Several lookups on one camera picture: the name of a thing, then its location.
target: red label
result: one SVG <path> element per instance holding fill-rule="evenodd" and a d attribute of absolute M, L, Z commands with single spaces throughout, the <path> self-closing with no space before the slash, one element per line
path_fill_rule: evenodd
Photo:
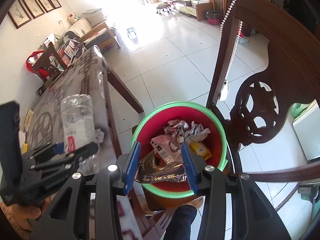
<path fill-rule="evenodd" d="M 68 150 L 67 153 L 71 153 L 76 150 L 75 139 L 73 136 L 68 136 Z"/>

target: dark pants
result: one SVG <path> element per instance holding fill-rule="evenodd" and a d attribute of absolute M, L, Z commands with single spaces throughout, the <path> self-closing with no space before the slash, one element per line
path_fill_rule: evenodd
<path fill-rule="evenodd" d="M 178 207 L 163 240 L 190 240 L 191 224 L 196 215 L 197 209 L 192 205 Z"/>

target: trash can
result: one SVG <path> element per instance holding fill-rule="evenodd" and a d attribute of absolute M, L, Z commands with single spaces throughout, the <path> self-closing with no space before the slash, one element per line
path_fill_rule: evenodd
<path fill-rule="evenodd" d="M 219 10 L 209 10 L 206 13 L 208 23 L 211 25 L 219 25 L 222 19 L 222 12 Z"/>
<path fill-rule="evenodd" d="M 228 162 L 226 159 L 227 140 L 224 129 L 212 111 L 193 102 L 178 101 L 162 105 L 141 121 L 133 134 L 131 143 L 132 146 L 134 141 L 140 142 L 140 159 L 153 150 L 150 140 L 155 136 L 164 134 L 163 127 L 168 121 L 174 119 L 185 120 L 188 124 L 195 121 L 195 123 L 201 123 L 205 128 L 210 129 L 211 133 L 203 140 L 212 154 L 212 157 L 206 163 L 222 171 Z M 142 184 L 142 186 L 148 191 L 166 198 L 184 198 L 193 195 L 187 181 L 180 183 L 161 181 Z"/>

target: red bag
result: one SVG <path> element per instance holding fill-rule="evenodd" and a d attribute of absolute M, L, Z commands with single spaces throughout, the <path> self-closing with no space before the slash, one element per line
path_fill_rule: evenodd
<path fill-rule="evenodd" d="M 43 52 L 44 52 L 44 50 L 34 51 L 34 52 L 27 58 L 27 60 L 26 60 L 27 70 L 29 70 L 31 73 L 36 74 L 36 73 L 32 70 L 32 64 L 29 62 L 29 59 L 30 59 L 31 57 L 34 57 L 34 56 L 36 56 L 37 54 L 43 53 Z M 42 68 L 39 68 L 39 69 L 38 69 L 38 72 L 39 72 L 39 74 L 40 74 L 43 78 L 45 78 L 45 79 L 47 79 L 47 76 L 49 76 L 49 75 L 48 75 L 48 72 L 47 72 L 46 70 L 42 69 Z"/>

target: metal screw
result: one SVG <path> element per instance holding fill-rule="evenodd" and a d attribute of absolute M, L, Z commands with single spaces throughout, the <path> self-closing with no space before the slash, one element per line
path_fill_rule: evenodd
<path fill-rule="evenodd" d="M 207 165 L 204 167 L 206 171 L 214 171 L 214 167 L 212 165 Z"/>
<path fill-rule="evenodd" d="M 79 179 L 81 177 L 81 173 L 80 172 L 76 172 L 72 175 L 73 179 Z"/>
<path fill-rule="evenodd" d="M 109 171 L 116 171 L 118 169 L 118 166 L 115 164 L 111 164 L 108 166 Z"/>
<path fill-rule="evenodd" d="M 247 179 L 250 178 L 250 176 L 249 176 L 249 174 L 247 174 L 247 173 L 242 173 L 242 174 L 240 175 L 240 178 L 241 178 L 241 179 L 244 179 L 244 180 L 247 180 Z"/>

